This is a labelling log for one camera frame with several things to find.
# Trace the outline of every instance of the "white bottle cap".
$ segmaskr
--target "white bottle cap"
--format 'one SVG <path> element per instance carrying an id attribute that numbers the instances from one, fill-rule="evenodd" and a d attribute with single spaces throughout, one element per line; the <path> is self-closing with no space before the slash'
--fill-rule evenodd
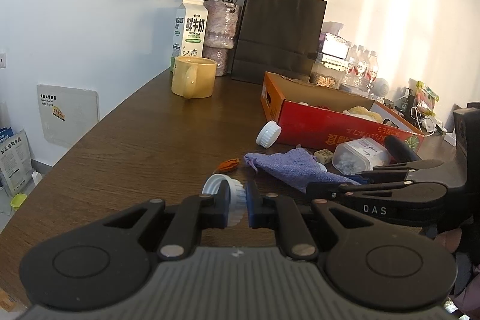
<path id="1" fill-rule="evenodd" d="M 258 134 L 256 143 L 264 148 L 270 148 L 277 141 L 281 131 L 282 128 L 275 121 L 269 121 Z"/>
<path id="2" fill-rule="evenodd" d="M 203 185 L 202 194 L 216 194 L 222 181 L 226 179 L 230 187 L 230 206 L 228 226 L 237 225 L 243 217 L 247 197 L 242 184 L 225 174 L 213 174 Z"/>

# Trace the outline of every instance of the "plastic bottle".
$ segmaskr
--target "plastic bottle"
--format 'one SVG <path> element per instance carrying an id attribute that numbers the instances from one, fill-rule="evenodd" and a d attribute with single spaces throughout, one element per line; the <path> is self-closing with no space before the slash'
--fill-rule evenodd
<path id="1" fill-rule="evenodd" d="M 358 61 L 358 56 L 357 56 L 357 46 L 352 45 L 352 43 L 349 43 L 349 45 L 350 45 L 349 53 L 346 55 L 346 59 L 349 61 L 349 66 L 346 69 L 347 72 L 345 72 L 345 76 L 343 77 L 342 83 L 352 86 L 353 77 L 355 75 L 354 68 Z"/>
<path id="2" fill-rule="evenodd" d="M 357 50 L 357 57 L 358 57 L 358 61 L 356 62 L 353 69 L 354 77 L 353 77 L 353 84 L 351 85 L 361 88 L 363 77 L 365 76 L 365 73 L 367 72 L 367 67 L 368 67 L 368 51 L 365 49 L 364 46 L 359 45 Z"/>
<path id="3" fill-rule="evenodd" d="M 368 93 L 370 93 L 371 88 L 374 86 L 375 79 L 377 79 L 378 74 L 378 60 L 377 53 L 371 51 L 368 58 L 368 67 L 367 72 L 365 73 L 365 88 Z"/>

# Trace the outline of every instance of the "wooden table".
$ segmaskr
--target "wooden table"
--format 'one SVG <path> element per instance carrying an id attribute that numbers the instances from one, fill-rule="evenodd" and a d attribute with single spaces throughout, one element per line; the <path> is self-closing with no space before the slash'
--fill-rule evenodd
<path id="1" fill-rule="evenodd" d="M 100 121 L 40 182 L 0 234 L 0 287 L 28 304 L 18 278 L 22 256 L 35 244 L 152 198 L 180 203 L 197 194 L 216 166 L 247 152 L 286 152 L 255 143 L 265 124 L 261 86 L 218 77 L 211 98 L 186 100 L 170 91 L 168 70 L 152 79 Z M 422 158 L 453 157 L 453 147 L 431 137 Z M 245 183 L 252 169 L 231 176 Z M 256 176 L 261 192 L 302 194 L 265 173 Z M 211 246 L 267 246 L 274 234 L 233 228 L 207 230 Z"/>

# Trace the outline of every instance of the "red cardboard box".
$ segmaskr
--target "red cardboard box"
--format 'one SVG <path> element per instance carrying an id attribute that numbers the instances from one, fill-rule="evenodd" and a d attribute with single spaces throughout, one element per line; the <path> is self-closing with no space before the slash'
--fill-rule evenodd
<path id="1" fill-rule="evenodd" d="M 265 72 L 261 101 L 267 120 L 282 128 L 277 140 L 282 144 L 334 151 L 338 144 L 362 137 L 384 145 L 385 136 L 395 135 L 417 151 L 424 139 L 418 129 L 374 100 L 271 72 Z M 343 114 L 356 106 L 380 114 L 384 123 Z"/>

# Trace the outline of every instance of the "purple cloth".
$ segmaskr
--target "purple cloth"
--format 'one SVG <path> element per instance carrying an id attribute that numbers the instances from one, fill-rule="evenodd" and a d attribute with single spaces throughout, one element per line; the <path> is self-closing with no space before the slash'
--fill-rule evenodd
<path id="1" fill-rule="evenodd" d="M 306 192 L 306 187 L 310 182 L 358 185 L 358 182 L 344 176 L 322 171 L 315 158 L 304 148 L 294 148 L 287 153 L 274 153 L 273 155 L 247 153 L 243 158 L 256 172 L 261 168 L 303 193 Z"/>

